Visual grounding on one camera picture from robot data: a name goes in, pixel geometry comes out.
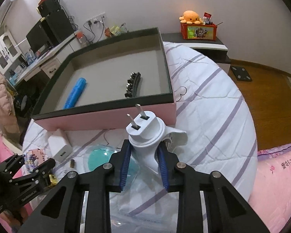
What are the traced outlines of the pink scrunchie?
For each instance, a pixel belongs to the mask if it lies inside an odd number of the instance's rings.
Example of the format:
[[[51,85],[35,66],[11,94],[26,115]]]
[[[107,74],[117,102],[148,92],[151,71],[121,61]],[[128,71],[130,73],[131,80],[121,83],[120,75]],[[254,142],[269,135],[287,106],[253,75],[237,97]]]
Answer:
[[[24,157],[24,163],[27,172],[32,173],[36,167],[48,160],[48,158],[49,156],[46,154],[43,148],[37,148],[27,151]]]

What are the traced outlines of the white square charger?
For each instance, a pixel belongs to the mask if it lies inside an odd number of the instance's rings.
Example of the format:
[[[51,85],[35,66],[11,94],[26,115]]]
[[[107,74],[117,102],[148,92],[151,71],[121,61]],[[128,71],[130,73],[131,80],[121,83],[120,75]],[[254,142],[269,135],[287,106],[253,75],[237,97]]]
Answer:
[[[57,129],[48,138],[52,158],[57,162],[63,162],[71,153],[72,146],[64,131]]]

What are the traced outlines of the teal brush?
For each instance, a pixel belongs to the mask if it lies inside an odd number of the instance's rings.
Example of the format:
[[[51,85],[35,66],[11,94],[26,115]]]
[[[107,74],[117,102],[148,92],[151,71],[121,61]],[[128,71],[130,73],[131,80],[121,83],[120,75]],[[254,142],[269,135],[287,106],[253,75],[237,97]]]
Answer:
[[[82,157],[84,172],[87,173],[89,171],[93,171],[100,165],[108,163],[112,154],[119,151],[120,149],[115,149],[114,147],[108,145],[94,145],[89,147]],[[131,157],[126,185],[123,189],[124,192],[131,187],[139,170],[140,167],[137,164],[136,160]]]

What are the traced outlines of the clear dental flossers box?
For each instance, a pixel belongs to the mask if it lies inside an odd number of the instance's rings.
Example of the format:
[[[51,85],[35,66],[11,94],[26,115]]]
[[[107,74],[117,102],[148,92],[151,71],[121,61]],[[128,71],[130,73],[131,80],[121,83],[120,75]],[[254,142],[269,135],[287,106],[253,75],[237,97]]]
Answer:
[[[121,193],[110,193],[112,232],[176,232],[179,193],[159,177],[139,173]]]

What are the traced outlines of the blue tube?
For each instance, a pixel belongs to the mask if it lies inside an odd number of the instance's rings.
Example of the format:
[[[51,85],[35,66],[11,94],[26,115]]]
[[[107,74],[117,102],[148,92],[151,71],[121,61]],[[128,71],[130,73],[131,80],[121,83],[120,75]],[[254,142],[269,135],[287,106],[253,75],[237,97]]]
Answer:
[[[64,106],[63,109],[69,109],[69,108],[73,108],[79,97],[81,96],[81,94],[83,93],[85,87],[86,87],[87,81],[85,78],[81,77],[77,80],[77,82],[75,83],[75,85],[73,86],[73,89],[71,90]]]

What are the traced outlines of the white plug adapter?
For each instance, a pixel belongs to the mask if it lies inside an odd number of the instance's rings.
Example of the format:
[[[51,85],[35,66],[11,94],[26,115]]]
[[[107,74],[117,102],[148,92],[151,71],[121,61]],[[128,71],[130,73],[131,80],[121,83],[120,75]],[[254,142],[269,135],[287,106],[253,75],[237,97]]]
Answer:
[[[168,149],[184,146],[188,142],[188,135],[183,130],[167,126],[155,113],[144,111],[140,104],[135,106],[139,113],[135,118],[130,118],[130,124],[126,127],[129,142],[133,147],[132,156],[142,167],[158,175],[158,145],[166,142]]]

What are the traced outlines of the black hair clip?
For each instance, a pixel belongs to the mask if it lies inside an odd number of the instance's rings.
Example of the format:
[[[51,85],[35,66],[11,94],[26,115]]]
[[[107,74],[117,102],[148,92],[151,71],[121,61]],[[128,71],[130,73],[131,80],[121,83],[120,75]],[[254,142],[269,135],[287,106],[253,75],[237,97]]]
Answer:
[[[137,96],[137,89],[141,79],[141,73],[131,73],[127,80],[125,98],[135,98]]]

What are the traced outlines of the pink quilt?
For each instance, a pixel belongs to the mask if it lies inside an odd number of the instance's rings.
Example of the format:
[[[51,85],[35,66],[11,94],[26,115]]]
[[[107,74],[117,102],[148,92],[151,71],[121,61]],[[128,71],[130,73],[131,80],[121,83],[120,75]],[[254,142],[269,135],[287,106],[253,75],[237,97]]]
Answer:
[[[291,143],[258,151],[258,167],[249,204],[270,232],[291,218]]]

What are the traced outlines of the pink padded jacket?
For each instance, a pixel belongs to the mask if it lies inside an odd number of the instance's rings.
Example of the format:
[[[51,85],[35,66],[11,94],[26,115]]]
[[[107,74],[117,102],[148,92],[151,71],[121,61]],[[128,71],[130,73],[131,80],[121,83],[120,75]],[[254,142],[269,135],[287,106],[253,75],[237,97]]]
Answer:
[[[0,74],[0,124],[7,135],[20,136],[13,98],[6,85],[5,77]]]

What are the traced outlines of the white striped table cloth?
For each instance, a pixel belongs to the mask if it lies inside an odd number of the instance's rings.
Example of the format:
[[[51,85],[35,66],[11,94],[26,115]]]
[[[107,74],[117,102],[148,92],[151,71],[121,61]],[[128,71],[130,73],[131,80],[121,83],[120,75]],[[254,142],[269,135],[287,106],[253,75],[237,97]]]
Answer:
[[[174,149],[196,171],[220,171],[245,200],[257,168],[254,122],[241,92],[219,66],[191,48],[164,44],[177,101],[175,127],[188,142]]]

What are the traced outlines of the pink black storage box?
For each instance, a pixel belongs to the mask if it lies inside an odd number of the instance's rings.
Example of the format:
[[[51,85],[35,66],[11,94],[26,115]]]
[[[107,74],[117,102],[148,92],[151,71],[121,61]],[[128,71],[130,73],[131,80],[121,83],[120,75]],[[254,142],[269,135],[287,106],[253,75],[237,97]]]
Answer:
[[[135,98],[125,98],[131,73],[141,73]],[[63,106],[79,78],[86,87],[73,108]],[[119,129],[138,115],[136,104],[166,124],[176,123],[176,101],[157,28],[128,32],[70,54],[41,93],[32,119],[48,131]]]

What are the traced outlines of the white desk with drawers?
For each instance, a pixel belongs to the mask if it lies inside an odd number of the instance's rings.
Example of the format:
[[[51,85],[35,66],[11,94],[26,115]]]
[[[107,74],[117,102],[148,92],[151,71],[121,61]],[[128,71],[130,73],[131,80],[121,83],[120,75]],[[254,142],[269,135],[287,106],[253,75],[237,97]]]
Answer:
[[[16,79],[8,80],[8,82],[11,86],[16,87],[22,81],[28,81],[39,72],[44,72],[51,78],[63,61],[80,48],[81,44],[77,34],[73,33],[59,45],[36,59],[31,65],[20,72],[20,75],[16,73]]]

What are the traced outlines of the white glass-door cabinet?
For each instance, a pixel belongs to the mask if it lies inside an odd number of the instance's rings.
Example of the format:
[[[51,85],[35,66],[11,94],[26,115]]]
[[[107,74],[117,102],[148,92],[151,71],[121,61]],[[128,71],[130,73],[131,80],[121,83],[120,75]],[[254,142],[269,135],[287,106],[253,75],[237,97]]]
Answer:
[[[4,74],[22,55],[9,31],[0,36],[0,73]]]

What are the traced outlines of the black bathroom scale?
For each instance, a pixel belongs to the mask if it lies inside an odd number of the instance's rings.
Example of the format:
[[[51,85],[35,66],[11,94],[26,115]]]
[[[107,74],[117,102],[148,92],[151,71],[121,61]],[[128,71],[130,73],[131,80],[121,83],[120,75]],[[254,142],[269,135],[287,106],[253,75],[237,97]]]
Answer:
[[[251,82],[252,78],[244,67],[231,66],[231,71],[238,81]]]

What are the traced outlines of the black computer monitor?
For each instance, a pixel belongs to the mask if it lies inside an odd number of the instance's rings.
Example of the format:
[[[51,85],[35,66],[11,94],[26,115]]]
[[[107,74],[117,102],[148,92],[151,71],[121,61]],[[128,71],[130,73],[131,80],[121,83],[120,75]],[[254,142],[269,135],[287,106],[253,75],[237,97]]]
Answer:
[[[42,27],[40,21],[38,21],[34,27],[26,35],[26,39],[34,53],[36,53],[41,48],[49,48],[51,46],[49,38]]]

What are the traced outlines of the black white low cabinet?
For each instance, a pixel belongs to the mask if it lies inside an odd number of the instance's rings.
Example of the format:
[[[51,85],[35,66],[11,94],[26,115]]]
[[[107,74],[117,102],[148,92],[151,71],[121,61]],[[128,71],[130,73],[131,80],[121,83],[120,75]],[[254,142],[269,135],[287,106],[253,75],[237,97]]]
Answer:
[[[181,33],[165,33],[161,36],[165,42],[179,43],[202,53],[216,62],[226,73],[229,72],[231,60],[228,57],[228,48],[218,38],[215,41],[183,39]]]

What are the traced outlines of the white air conditioner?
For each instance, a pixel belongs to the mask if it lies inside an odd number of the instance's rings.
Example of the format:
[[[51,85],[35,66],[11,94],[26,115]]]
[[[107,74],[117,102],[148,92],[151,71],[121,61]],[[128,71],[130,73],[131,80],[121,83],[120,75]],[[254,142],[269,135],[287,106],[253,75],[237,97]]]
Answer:
[[[0,5],[0,27],[4,24],[7,14],[16,0],[4,0]]]

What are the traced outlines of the colourful snack bags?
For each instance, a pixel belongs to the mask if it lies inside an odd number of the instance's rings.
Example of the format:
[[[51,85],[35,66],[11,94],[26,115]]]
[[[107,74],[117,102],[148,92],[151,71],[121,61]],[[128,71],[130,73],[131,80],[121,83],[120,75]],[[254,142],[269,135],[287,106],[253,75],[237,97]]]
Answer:
[[[104,34],[106,38],[111,38],[114,36],[119,36],[121,34],[128,33],[129,30],[126,27],[126,23],[121,24],[120,26],[114,25],[113,27],[108,27],[105,29]]]

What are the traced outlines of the small black box on top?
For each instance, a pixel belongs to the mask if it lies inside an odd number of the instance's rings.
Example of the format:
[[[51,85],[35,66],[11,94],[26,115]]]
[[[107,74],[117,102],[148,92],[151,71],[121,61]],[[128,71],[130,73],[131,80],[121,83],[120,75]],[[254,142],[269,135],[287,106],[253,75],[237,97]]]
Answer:
[[[59,9],[61,6],[58,0],[45,0],[38,6],[41,17],[46,17]]]

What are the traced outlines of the red cartoon storage box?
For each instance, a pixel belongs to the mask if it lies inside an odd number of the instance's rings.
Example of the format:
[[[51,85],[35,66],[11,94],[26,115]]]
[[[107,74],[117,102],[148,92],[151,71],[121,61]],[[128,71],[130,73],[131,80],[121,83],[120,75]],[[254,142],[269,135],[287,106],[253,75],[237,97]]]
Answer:
[[[181,34],[184,39],[201,39],[215,41],[217,38],[217,26],[215,24],[181,24]]]

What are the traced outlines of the orange octopus plush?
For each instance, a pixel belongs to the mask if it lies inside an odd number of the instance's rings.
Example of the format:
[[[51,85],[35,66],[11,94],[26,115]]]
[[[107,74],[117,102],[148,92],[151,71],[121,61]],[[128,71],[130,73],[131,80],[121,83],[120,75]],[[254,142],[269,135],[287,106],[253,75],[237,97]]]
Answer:
[[[192,10],[183,12],[183,15],[179,17],[179,20],[181,24],[203,25],[203,20],[200,18],[199,14]]]

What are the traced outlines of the white wall power strip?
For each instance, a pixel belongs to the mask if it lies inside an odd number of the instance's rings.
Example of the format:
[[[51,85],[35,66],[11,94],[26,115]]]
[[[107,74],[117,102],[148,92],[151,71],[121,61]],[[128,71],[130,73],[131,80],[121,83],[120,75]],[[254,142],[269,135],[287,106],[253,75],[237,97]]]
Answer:
[[[105,17],[106,17],[106,13],[102,12],[96,16],[91,17],[90,19],[87,19],[86,23],[91,22],[92,24],[96,24],[98,22],[102,22],[105,19]]]

